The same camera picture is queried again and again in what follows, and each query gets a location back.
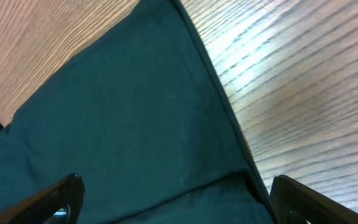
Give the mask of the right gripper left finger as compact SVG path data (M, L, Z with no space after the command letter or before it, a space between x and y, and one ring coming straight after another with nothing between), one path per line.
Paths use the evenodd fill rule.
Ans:
M82 178L70 174L1 211L0 223L76 223L84 194Z

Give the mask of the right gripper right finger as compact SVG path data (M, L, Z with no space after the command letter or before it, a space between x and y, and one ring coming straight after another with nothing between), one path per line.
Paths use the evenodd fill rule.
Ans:
M358 224L358 213L286 175L274 178L270 198L281 224Z

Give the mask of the black t-shirt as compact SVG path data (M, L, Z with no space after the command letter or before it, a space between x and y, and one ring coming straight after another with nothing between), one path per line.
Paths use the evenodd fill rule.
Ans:
M80 223L275 223L178 1L141 1L0 128L0 210L79 174Z

